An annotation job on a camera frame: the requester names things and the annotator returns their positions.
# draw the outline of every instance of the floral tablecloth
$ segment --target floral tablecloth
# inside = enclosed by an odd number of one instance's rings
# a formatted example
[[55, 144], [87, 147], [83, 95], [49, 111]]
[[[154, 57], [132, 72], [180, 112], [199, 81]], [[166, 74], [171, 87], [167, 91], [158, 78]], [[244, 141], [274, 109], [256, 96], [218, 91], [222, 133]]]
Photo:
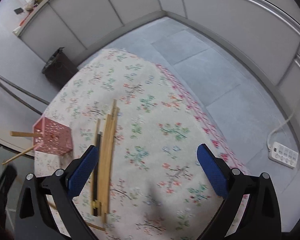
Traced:
[[[206, 143], [215, 156], [247, 173], [198, 102], [163, 66], [123, 50], [103, 50], [58, 93], [45, 116], [70, 126], [74, 151], [35, 153], [36, 176], [51, 175], [92, 143], [96, 121], [118, 114], [107, 224], [90, 215], [90, 180], [73, 199], [82, 217], [106, 231], [99, 239], [196, 239], [222, 203], [196, 158]], [[238, 226], [244, 201], [229, 233]], [[52, 210], [60, 231], [68, 234]]]

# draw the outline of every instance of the pink perforated container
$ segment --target pink perforated container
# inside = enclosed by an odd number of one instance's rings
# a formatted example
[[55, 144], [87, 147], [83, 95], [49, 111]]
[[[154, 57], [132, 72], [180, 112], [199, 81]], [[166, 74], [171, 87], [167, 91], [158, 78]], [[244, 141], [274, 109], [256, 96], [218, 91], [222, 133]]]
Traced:
[[71, 129], [47, 117], [41, 117], [33, 125], [34, 133], [41, 133], [42, 137], [34, 137], [33, 144], [38, 144], [34, 150], [55, 155], [63, 155], [73, 149]]

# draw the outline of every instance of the power strip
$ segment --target power strip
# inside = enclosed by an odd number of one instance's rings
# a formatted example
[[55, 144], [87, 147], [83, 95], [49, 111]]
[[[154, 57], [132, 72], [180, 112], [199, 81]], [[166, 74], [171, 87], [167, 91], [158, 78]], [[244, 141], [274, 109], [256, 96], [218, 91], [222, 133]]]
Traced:
[[298, 153], [281, 143], [274, 142], [269, 152], [269, 159], [294, 169], [297, 166]]

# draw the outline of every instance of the white power cord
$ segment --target white power cord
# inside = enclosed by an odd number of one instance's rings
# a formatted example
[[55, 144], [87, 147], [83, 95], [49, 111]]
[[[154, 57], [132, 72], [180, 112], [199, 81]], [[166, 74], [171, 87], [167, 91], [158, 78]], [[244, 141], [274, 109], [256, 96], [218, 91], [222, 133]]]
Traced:
[[268, 151], [271, 152], [271, 145], [270, 145], [270, 139], [271, 136], [276, 133], [277, 131], [279, 131], [286, 123], [288, 123], [290, 121], [290, 119], [293, 117], [293, 115], [295, 114], [295, 112], [298, 110], [300, 104], [300, 97], [296, 103], [295, 108], [293, 109], [292, 113], [290, 114], [290, 116], [288, 117], [287, 120], [285, 120], [279, 127], [275, 128], [271, 133], [269, 133], [268, 138], [267, 138], [267, 147], [268, 147]]

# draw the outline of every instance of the blue gripper pad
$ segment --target blue gripper pad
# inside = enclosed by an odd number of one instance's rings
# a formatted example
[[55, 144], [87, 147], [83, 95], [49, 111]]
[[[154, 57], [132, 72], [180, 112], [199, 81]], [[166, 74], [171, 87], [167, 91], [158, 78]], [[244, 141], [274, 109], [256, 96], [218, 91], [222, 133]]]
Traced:
[[226, 199], [228, 196], [228, 182], [226, 177], [223, 175], [221, 169], [217, 165], [214, 159], [216, 159], [213, 153], [209, 153], [208, 150], [203, 146], [199, 145], [197, 149], [197, 158], [198, 161], [208, 177], [210, 184], [213, 187], [213, 190], [218, 196]]
[[98, 163], [99, 151], [95, 146], [90, 146], [85, 152], [85, 157], [82, 159], [81, 163], [77, 169], [72, 173], [71, 177], [68, 179], [68, 192], [69, 198], [77, 197], [80, 195], [84, 185], [86, 184], [91, 172]]

